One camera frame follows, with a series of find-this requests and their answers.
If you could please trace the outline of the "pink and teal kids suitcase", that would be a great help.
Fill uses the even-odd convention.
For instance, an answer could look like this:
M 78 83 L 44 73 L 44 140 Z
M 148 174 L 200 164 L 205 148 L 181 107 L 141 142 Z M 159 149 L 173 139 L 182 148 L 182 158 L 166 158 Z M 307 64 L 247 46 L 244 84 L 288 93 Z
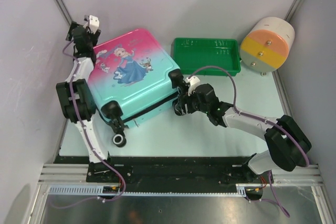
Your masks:
M 123 147 L 126 129 L 173 105 L 178 92 L 172 77 L 181 71 L 144 28 L 96 45 L 94 52 L 88 85 L 101 118 L 114 132 L 113 144 Z

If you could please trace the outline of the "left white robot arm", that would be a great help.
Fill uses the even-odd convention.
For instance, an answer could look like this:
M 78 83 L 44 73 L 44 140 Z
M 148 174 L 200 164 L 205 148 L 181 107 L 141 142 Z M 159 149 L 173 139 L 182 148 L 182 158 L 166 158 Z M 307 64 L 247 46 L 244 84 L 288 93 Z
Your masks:
M 93 48 L 97 45 L 101 30 L 98 17 L 85 16 L 84 21 L 83 25 L 77 22 L 70 24 L 66 36 L 68 43 L 62 53 L 73 60 L 73 68 L 64 82 L 56 84 L 56 91 L 64 117 L 79 131 L 88 150 L 89 162 L 96 164 L 109 157 L 97 130 L 99 114 L 88 86 L 89 76 L 97 61 Z

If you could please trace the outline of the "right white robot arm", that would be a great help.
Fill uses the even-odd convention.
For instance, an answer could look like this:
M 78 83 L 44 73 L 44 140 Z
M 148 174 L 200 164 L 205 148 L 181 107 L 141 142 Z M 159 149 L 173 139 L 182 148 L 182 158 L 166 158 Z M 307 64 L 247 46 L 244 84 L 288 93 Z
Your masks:
M 291 172 L 296 167 L 309 166 L 307 153 L 312 145 L 292 117 L 268 118 L 240 111 L 233 104 L 220 101 L 210 84 L 194 89 L 179 84 L 177 91 L 173 103 L 177 115 L 202 112 L 215 126 L 238 129 L 266 142 L 266 151 L 253 154 L 242 164 L 245 181 L 254 183 L 261 174 L 275 168 Z

